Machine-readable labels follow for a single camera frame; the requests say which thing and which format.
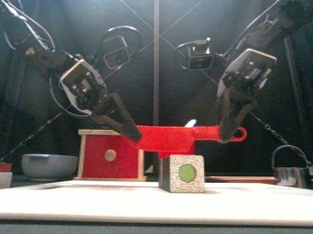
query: green circle label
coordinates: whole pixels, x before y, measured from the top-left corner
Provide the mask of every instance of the green circle label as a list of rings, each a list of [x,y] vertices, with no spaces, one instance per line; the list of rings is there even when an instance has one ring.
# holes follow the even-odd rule
[[[179,170],[178,170],[178,175],[179,175],[179,179],[186,182],[190,183],[197,176],[197,171],[192,165],[184,164],[180,166]]]

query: table surface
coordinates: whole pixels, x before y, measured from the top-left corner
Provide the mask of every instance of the table surface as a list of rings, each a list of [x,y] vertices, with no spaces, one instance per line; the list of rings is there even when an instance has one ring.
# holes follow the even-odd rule
[[[206,183],[170,193],[156,182],[71,180],[0,190],[0,219],[313,227],[313,191],[257,183]]]

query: black backdrop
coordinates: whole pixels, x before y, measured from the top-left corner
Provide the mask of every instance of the black backdrop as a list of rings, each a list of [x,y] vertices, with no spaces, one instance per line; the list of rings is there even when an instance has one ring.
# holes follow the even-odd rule
[[[155,3],[159,2],[159,17]],[[135,27],[144,49],[130,63],[106,77],[107,88],[119,93],[136,124],[182,126],[190,119],[198,125],[215,125],[214,103],[221,77],[215,62],[209,71],[183,70],[174,61],[174,48],[195,39],[211,38],[217,52],[223,53],[257,15],[273,4],[265,0],[45,0],[21,1],[25,13],[53,37],[56,48],[71,54],[92,55],[103,34],[112,27]],[[154,51],[154,29],[159,28],[158,57]],[[312,159],[313,70],[312,24],[291,35],[300,89],[290,76],[282,41],[265,51],[277,57],[253,114],[301,147]],[[36,67],[21,68],[21,54],[9,50],[0,38],[1,84],[1,156],[61,110],[49,96],[49,79]],[[57,90],[61,104],[68,104]],[[206,157],[211,174],[270,175],[270,158],[281,142],[250,114],[242,125],[249,138],[242,143],[197,143],[197,153]],[[79,156],[79,129],[96,128],[87,119],[61,115],[44,131],[8,158],[19,172],[21,154],[71,154]],[[283,154],[279,165],[302,165],[293,154]],[[151,155],[147,154],[147,165]]]

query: red box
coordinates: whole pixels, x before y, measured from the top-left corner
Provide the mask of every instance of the red box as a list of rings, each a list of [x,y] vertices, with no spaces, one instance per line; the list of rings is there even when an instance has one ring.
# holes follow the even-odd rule
[[[79,130],[77,179],[144,181],[143,151],[112,130]]]

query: silver pot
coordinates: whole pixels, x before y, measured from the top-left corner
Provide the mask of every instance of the silver pot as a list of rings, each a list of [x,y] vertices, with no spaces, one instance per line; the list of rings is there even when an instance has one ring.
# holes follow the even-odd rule
[[[301,157],[306,161],[306,167],[275,167],[277,151],[281,150],[282,148],[291,148],[301,154]],[[281,145],[273,152],[271,166],[274,170],[274,177],[278,179],[277,184],[279,186],[293,186],[301,188],[309,187],[310,179],[309,179],[308,160],[306,160],[306,155],[300,148],[289,144]]]

